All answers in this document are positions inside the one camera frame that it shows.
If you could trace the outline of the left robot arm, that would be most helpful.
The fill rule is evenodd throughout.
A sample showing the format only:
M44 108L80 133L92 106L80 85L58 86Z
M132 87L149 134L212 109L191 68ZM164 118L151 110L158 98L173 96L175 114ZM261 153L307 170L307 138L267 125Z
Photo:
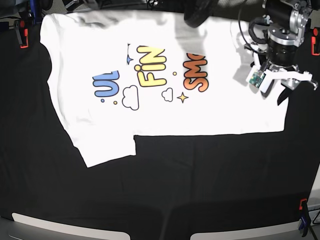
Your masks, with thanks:
M299 47L311 34L311 55L320 54L320 29L311 28L310 15L320 9L318 0L265 0L265 14L249 22L248 33L252 43L245 47L252 51L253 62L246 82L257 88L266 98L275 81L284 87L277 104L280 105L302 82L316 90L319 86L312 73L300 72L294 63Z

